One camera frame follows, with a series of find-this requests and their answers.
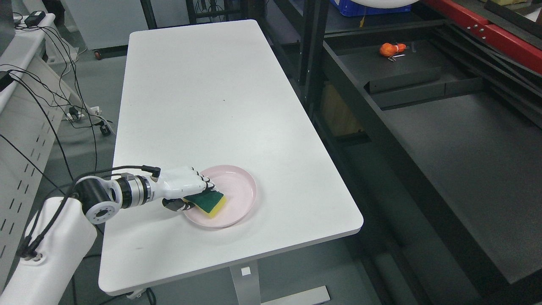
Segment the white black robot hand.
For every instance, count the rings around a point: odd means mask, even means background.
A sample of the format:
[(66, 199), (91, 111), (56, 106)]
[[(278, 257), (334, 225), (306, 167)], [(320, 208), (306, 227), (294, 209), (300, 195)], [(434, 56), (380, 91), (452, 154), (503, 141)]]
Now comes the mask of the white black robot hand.
[(215, 183), (211, 179), (189, 166), (162, 170), (157, 181), (151, 181), (150, 185), (150, 201), (162, 199), (162, 205), (175, 212), (194, 207), (192, 203), (185, 203), (185, 197), (215, 190)]

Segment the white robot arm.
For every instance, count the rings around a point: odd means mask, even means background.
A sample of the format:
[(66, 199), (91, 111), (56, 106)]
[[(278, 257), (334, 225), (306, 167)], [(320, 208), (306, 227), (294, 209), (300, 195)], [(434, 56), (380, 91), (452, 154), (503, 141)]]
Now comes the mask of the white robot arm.
[(79, 175), (62, 197), (46, 199), (19, 249), (20, 260), (1, 293), (2, 305), (56, 305), (96, 237), (96, 224), (122, 207), (150, 201), (151, 182), (161, 169), (137, 166), (147, 176), (122, 174), (116, 180), (101, 171)]

